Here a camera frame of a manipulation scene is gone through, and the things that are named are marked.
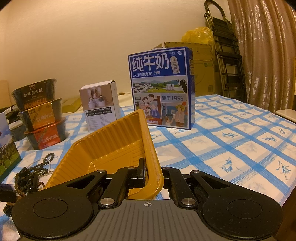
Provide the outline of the top black instant bowl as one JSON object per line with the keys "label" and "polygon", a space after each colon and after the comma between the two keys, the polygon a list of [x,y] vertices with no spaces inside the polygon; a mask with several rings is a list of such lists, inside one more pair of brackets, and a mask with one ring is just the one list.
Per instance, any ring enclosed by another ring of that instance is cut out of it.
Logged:
{"label": "top black instant bowl", "polygon": [[32,83],[12,92],[20,111],[24,111],[55,99],[55,78]]}

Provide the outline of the yellow plastic bag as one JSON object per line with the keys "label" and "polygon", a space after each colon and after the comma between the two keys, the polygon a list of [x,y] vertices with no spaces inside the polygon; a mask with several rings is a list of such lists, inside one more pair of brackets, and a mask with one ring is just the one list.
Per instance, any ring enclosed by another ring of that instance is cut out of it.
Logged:
{"label": "yellow plastic bag", "polygon": [[208,27],[198,27],[185,32],[181,41],[186,43],[213,45],[213,32]]}

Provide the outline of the white chair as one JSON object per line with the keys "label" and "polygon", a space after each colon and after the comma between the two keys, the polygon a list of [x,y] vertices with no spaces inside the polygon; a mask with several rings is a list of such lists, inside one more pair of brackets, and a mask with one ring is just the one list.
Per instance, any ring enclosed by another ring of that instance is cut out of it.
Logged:
{"label": "white chair", "polygon": [[296,123],[296,111],[293,109],[277,110],[275,114],[292,121],[293,123]]}

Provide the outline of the green landscape picture box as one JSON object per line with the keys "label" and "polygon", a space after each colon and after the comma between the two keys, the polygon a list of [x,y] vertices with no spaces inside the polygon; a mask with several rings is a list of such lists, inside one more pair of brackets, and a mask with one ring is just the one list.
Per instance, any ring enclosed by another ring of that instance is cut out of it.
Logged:
{"label": "green landscape picture box", "polygon": [[9,129],[5,113],[1,113],[0,131],[0,182],[3,182],[22,158]]}

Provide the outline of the folded black step ladder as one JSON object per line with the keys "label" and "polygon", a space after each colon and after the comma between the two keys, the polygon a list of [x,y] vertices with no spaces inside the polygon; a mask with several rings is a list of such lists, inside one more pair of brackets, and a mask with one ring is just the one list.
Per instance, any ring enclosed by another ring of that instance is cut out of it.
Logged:
{"label": "folded black step ladder", "polygon": [[[211,15],[210,5],[214,5],[220,11],[222,19],[215,18]],[[222,94],[225,97],[246,103],[247,93],[242,56],[232,24],[227,20],[224,10],[215,1],[205,1],[204,7],[206,11],[204,14],[205,20],[213,33]]]}

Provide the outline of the middle orange label bowl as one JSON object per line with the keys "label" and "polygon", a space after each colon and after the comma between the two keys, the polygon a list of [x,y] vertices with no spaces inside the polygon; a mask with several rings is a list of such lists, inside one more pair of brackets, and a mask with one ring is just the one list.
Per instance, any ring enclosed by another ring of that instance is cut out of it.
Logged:
{"label": "middle orange label bowl", "polygon": [[58,122],[62,119],[62,99],[55,99],[21,111],[19,116],[29,132]]}

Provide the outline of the blue milk carton box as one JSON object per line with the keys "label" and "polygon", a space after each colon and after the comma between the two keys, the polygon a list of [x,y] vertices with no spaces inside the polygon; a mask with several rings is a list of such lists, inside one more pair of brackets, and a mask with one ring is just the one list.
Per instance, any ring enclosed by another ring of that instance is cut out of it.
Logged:
{"label": "blue milk carton box", "polygon": [[128,56],[133,106],[148,125],[189,130],[195,122],[193,53],[160,48]]}

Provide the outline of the brown cardboard box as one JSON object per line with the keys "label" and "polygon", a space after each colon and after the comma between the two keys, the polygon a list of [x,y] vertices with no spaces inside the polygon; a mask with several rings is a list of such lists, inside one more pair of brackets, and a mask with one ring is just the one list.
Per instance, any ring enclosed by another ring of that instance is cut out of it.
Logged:
{"label": "brown cardboard box", "polygon": [[152,50],[177,47],[187,47],[193,53],[194,84],[190,90],[194,89],[195,96],[214,94],[217,79],[215,77],[214,57],[211,45],[164,42],[155,46]]}

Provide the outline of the beige patterned curtain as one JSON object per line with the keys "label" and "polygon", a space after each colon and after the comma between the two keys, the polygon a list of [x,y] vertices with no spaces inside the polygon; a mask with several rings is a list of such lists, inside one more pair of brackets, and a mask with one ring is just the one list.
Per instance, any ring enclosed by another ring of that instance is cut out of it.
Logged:
{"label": "beige patterned curtain", "polygon": [[276,112],[295,91],[295,10],[286,1],[229,1],[248,103]]}

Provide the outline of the small white product box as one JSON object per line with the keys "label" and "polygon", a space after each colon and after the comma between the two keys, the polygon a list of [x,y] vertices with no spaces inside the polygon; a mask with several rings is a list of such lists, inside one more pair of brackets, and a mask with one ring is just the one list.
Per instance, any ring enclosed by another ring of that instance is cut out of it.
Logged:
{"label": "small white product box", "polygon": [[80,88],[79,93],[90,132],[121,118],[114,80],[85,85]]}

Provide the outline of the orange plastic tray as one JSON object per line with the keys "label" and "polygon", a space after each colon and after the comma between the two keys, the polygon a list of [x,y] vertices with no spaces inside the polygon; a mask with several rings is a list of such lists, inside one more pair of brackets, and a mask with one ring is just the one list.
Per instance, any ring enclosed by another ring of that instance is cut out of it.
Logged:
{"label": "orange plastic tray", "polygon": [[97,170],[113,174],[124,167],[137,167],[145,159],[143,188],[132,188],[129,199],[154,199],[164,186],[161,166],[143,110],[128,114],[74,142],[53,171],[46,188]]}

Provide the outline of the bottom red label bowl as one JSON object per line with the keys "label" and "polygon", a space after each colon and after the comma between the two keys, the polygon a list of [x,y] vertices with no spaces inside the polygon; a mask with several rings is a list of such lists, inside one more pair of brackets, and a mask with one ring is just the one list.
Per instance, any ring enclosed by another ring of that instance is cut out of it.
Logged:
{"label": "bottom red label bowl", "polygon": [[58,144],[66,137],[66,118],[49,124],[34,131],[25,131],[24,136],[28,138],[34,150],[42,150],[49,146]]}

